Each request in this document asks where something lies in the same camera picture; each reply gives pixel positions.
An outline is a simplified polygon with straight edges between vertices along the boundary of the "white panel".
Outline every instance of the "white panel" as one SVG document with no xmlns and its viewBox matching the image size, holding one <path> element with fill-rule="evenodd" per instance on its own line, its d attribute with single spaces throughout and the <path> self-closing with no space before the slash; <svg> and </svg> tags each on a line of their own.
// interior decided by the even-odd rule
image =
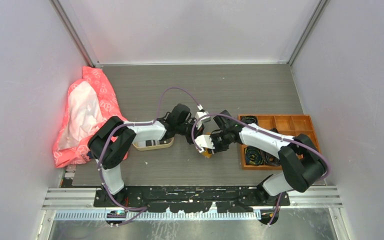
<svg viewBox="0 0 384 240">
<path fill-rule="evenodd" d="M 67 0 L 101 64 L 287 62 L 319 0 Z"/>
<path fill-rule="evenodd" d="M 384 1 L 330 1 L 293 72 L 355 239 L 384 239 Z"/>
<path fill-rule="evenodd" d="M 52 143 L 83 64 L 50 1 L 0 0 L 0 239 L 38 231 L 60 173 Z"/>
</svg>

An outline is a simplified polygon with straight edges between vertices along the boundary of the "gray table surface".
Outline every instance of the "gray table surface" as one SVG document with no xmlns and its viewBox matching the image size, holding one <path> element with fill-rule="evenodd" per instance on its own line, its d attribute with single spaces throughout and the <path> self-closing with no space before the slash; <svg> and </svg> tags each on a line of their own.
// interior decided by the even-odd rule
<svg viewBox="0 0 384 240">
<path fill-rule="evenodd" d="M 155 118 L 161 93 L 169 87 L 182 87 L 210 113 L 227 109 L 238 114 L 302 114 L 291 69 L 286 64 L 235 65 L 105 65 L 121 113 L 129 121 Z M 197 108 L 184 92 L 168 91 L 161 104 L 160 117 L 178 103 Z M 217 129 L 214 121 L 205 132 Z M 76 167 L 75 186 L 101 183 L 96 163 Z M 173 146 L 164 149 L 129 150 L 121 164 L 127 185 L 256 185 L 278 171 L 242 170 L 239 146 L 213 155 L 199 154 L 184 136 L 176 136 Z"/>
</svg>

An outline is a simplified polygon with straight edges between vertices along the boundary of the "pink plastic bag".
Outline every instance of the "pink plastic bag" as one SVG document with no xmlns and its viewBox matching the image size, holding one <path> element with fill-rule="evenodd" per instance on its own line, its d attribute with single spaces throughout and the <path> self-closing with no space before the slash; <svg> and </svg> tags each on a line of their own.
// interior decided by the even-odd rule
<svg viewBox="0 0 384 240">
<path fill-rule="evenodd" d="M 88 141 L 112 116 L 127 121 L 103 71 L 84 66 L 82 79 L 68 89 L 62 128 L 52 148 L 55 166 L 89 162 L 92 156 L 88 154 Z"/>
</svg>

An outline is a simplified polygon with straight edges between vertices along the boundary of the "small orange object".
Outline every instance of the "small orange object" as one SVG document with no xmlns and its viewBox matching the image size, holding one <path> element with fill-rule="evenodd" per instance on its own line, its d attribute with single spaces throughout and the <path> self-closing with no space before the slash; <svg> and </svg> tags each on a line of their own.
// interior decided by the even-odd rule
<svg viewBox="0 0 384 240">
<path fill-rule="evenodd" d="M 204 155 L 204 157 L 206 157 L 207 159 L 211 158 L 212 154 L 208 152 L 208 148 L 205 148 L 204 147 L 204 152 L 202 153 L 202 155 Z"/>
</svg>

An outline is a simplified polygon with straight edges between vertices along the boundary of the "small box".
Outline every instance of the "small box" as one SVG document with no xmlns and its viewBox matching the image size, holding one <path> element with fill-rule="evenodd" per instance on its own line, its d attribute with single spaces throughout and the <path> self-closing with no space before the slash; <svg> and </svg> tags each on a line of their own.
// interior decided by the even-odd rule
<svg viewBox="0 0 384 240">
<path fill-rule="evenodd" d="M 313 123 L 309 115 L 297 114 L 297 115 L 284 115 L 284 114 L 240 114 L 238 119 L 240 120 L 245 116 L 255 116 L 258 120 L 258 126 L 263 129 L 271 130 L 276 128 L 279 134 L 298 136 L 299 134 L 307 135 L 314 143 L 317 150 L 320 152 L 319 141 L 314 131 Z M 239 145 L 240 147 L 240 162 L 242 169 L 244 170 L 282 170 L 281 166 L 271 165 L 247 165 L 245 160 L 245 149 L 247 145 Z"/>
</svg>

